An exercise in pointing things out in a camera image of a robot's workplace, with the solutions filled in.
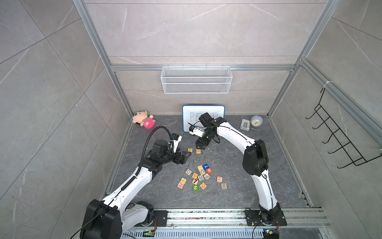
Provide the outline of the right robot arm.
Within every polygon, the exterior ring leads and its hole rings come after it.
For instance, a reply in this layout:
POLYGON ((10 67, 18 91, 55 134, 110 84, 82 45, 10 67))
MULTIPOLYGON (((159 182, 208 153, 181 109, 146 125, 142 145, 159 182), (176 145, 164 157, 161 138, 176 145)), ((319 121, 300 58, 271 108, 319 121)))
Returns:
POLYGON ((243 153, 242 166, 254 181, 259 197, 259 213, 246 212, 247 224, 263 223, 271 226, 286 226, 286 218, 273 193, 269 180, 268 155, 262 140, 252 139, 235 129, 222 117, 212 118, 209 113, 199 117, 202 127, 190 124, 189 133, 197 135, 197 149, 206 149, 215 137, 222 137, 236 146, 243 153))

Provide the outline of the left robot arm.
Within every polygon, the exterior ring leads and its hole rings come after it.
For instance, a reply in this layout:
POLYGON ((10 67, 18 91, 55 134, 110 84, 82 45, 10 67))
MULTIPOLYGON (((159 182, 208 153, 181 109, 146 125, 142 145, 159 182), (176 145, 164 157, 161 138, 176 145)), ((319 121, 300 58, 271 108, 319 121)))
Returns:
POLYGON ((139 191, 162 170, 164 164, 185 164, 191 153, 180 151, 182 136, 170 133, 165 126, 154 128, 149 136, 159 129, 165 130, 169 140, 158 139, 151 150, 145 141, 140 161, 133 174, 114 192, 102 200, 92 200, 87 206, 82 227, 76 232, 82 239, 119 239, 123 232, 137 224, 149 224, 154 217, 153 206, 138 202, 129 208, 139 191))

